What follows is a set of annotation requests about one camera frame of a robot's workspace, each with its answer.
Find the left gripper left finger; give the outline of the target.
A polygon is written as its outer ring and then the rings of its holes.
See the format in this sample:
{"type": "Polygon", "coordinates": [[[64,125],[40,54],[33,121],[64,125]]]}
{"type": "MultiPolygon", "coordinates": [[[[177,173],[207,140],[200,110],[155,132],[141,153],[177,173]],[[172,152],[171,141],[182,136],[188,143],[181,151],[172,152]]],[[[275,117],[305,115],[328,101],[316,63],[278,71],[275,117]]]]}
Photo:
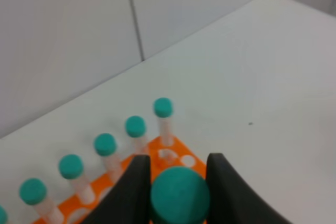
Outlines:
{"type": "Polygon", "coordinates": [[[83,223],[149,223],[151,159],[136,155],[122,177],[83,223]]]}

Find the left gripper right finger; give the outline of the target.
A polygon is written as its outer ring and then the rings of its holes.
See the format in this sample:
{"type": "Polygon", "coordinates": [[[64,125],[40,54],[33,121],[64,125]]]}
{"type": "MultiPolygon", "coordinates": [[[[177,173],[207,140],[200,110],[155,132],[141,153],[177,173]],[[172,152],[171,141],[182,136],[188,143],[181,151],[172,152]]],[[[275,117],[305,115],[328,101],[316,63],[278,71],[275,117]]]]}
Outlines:
{"type": "Polygon", "coordinates": [[[221,153],[208,155],[206,182],[211,196],[207,223],[289,223],[244,181],[221,153]]]}

